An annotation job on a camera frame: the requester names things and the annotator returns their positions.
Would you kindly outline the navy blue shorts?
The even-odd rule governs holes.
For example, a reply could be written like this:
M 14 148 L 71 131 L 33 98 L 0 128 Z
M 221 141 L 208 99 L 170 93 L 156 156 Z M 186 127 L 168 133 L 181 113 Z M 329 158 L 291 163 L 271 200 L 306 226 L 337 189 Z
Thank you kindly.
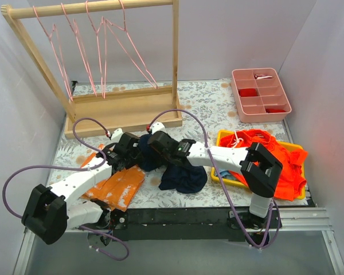
M 140 136 L 138 148 L 144 160 L 138 166 L 145 172 L 151 172 L 163 166 L 166 167 L 159 184 L 160 190 L 175 189 L 179 193 L 194 194 L 203 189 L 208 180 L 203 166 L 184 168 L 167 162 L 147 144 L 149 138 L 151 138 L 151 134 Z

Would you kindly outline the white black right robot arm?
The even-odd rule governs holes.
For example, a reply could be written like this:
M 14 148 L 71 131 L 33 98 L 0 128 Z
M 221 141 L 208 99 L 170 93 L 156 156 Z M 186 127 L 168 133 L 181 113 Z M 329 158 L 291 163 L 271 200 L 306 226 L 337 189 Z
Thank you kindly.
M 168 163 L 179 167 L 213 167 L 242 175 L 252 191 L 248 222 L 253 227 L 264 226 L 269 220 L 269 206 L 274 197 L 282 163 L 261 143 L 253 142 L 249 147 L 229 148 L 205 147 L 195 140 L 174 140 L 167 133 L 157 131 L 147 141 Z

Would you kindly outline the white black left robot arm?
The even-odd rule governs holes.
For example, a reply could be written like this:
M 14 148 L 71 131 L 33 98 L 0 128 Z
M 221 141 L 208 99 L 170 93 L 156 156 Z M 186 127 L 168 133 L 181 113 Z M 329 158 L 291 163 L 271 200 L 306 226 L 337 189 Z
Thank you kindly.
M 116 130 L 111 144 L 104 147 L 78 171 L 49 187 L 36 186 L 29 197 L 22 224 L 41 238 L 47 245 L 58 241 L 66 230 L 92 224 L 105 229 L 110 224 L 108 206 L 93 199 L 81 204 L 76 201 L 89 189 L 123 168 L 136 165 L 141 153 L 139 138 L 131 133 Z

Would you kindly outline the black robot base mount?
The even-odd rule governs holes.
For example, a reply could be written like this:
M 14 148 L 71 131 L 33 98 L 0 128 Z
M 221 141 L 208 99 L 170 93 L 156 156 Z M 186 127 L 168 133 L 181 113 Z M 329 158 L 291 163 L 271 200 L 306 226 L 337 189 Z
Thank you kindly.
M 96 224 L 123 241 L 225 239 L 256 244 L 263 240 L 266 220 L 249 214 L 247 207 L 182 207 L 112 210 Z

